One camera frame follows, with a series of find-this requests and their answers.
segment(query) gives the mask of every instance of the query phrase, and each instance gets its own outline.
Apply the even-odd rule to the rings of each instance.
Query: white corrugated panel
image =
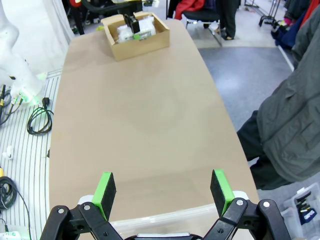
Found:
[[[47,75],[45,97],[51,100],[48,109],[53,112],[55,112],[60,77],[61,70],[49,72]],[[40,238],[50,211],[47,154],[50,149],[51,132],[44,135],[29,135],[27,132],[27,121],[37,107],[19,109],[0,126],[0,166],[4,174],[16,183],[29,208],[31,229],[36,235],[32,236],[32,239]],[[34,121],[35,129],[43,126],[44,122],[45,114],[42,114]],[[13,160],[2,156],[8,146],[14,147]],[[2,211],[1,217],[8,225],[28,226],[27,211],[19,196],[12,207]]]

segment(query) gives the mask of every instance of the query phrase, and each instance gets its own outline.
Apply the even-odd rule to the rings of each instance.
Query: brown tabletop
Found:
[[[181,22],[164,22],[170,47],[120,62],[104,31],[71,42],[54,112],[51,208],[76,206],[103,172],[113,172],[117,188],[111,221],[213,203],[213,169],[224,169],[234,190],[258,202],[202,57]]]

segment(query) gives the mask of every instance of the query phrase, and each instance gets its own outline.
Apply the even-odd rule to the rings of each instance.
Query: red jacket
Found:
[[[311,16],[313,11],[318,7],[319,4],[320,4],[320,0],[312,0],[308,10],[306,11],[306,14],[305,14],[305,16],[303,18],[303,21],[302,21],[301,25],[300,25],[300,28],[308,20],[308,18]]]
[[[182,0],[175,9],[175,19],[181,20],[183,11],[198,11],[205,5],[206,0]]]

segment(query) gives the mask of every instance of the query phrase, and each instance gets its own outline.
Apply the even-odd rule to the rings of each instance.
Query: black chair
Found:
[[[215,40],[219,43],[219,45],[222,47],[222,37],[221,37],[221,30],[220,30],[220,16],[219,14],[212,9],[203,8],[198,11],[184,11],[182,13],[186,17],[186,26],[185,28],[188,28],[188,24],[197,24],[198,22],[202,22],[204,28],[208,28],[209,25],[213,22],[218,23],[219,28],[219,40],[216,36],[217,33],[212,32],[212,35],[214,36]]]

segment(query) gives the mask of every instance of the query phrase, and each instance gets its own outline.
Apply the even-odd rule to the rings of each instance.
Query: open cardboard box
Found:
[[[170,45],[170,30],[155,14],[141,11],[134,15],[138,20],[152,15],[156,34],[143,40],[134,39],[118,43],[117,28],[126,24],[123,15],[118,14],[101,20],[113,56],[117,61],[166,48]]]

